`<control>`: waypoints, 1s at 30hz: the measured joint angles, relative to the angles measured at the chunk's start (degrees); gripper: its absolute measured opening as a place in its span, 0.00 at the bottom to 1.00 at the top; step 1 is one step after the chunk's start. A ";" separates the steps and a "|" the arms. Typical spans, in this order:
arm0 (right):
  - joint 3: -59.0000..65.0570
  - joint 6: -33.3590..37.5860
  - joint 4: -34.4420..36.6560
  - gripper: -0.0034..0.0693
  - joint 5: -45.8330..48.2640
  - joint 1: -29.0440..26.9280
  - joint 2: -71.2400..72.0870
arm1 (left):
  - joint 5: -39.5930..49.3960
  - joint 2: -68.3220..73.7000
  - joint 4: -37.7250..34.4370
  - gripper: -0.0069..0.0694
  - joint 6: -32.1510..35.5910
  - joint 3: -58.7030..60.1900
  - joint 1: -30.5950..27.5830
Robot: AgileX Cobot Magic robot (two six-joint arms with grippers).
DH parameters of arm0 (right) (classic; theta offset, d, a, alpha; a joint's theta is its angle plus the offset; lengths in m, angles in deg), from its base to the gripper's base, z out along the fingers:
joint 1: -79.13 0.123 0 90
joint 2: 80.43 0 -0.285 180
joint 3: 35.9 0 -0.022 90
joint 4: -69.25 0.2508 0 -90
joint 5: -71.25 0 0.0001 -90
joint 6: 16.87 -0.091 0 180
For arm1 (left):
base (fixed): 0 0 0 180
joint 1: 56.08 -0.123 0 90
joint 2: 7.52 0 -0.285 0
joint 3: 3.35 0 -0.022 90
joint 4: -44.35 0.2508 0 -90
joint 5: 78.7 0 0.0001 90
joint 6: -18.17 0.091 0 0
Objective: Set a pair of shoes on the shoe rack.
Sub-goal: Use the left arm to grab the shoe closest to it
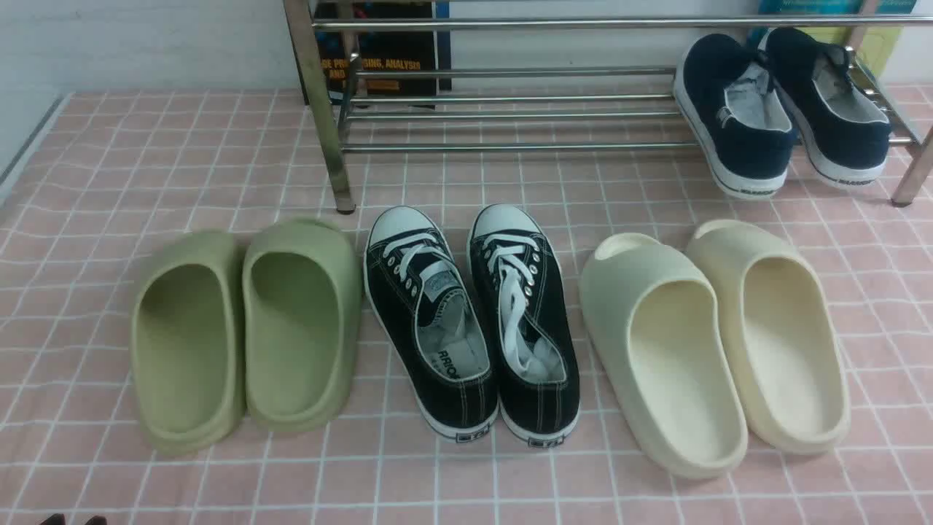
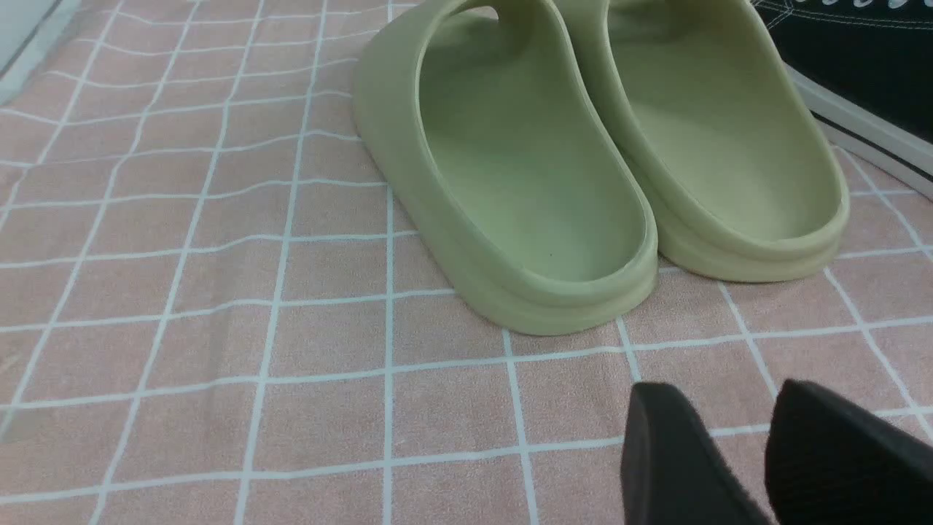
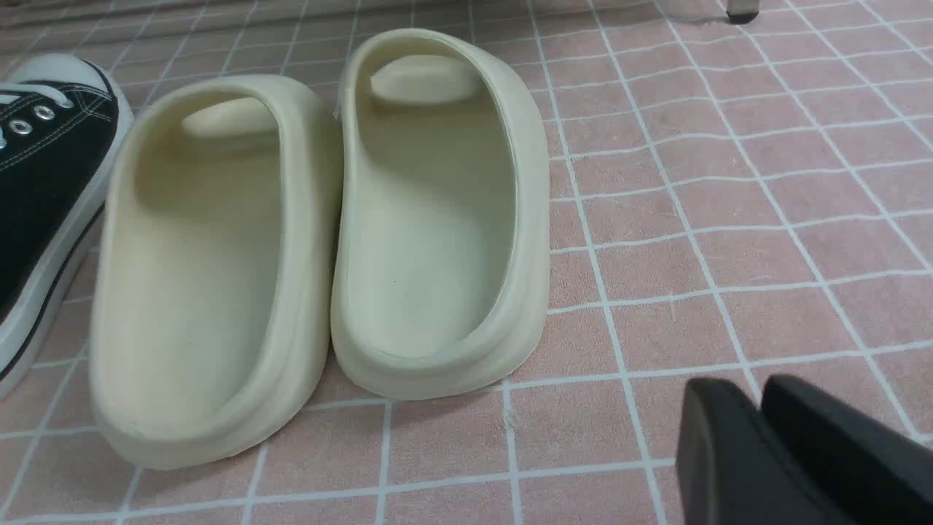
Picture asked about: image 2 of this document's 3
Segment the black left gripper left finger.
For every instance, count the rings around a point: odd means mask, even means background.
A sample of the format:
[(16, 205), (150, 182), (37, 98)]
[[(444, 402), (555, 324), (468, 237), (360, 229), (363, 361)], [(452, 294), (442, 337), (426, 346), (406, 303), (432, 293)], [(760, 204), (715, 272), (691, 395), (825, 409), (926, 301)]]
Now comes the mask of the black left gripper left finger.
[(676, 386), (632, 386), (620, 463), (626, 524), (768, 524)]

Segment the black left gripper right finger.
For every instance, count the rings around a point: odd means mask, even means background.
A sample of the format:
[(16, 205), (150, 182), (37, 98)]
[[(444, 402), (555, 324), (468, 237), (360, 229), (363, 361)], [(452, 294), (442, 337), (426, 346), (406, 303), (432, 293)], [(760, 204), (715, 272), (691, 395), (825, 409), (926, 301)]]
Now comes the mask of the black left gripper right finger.
[(825, 386), (787, 379), (765, 488), (781, 524), (929, 524), (932, 448)]

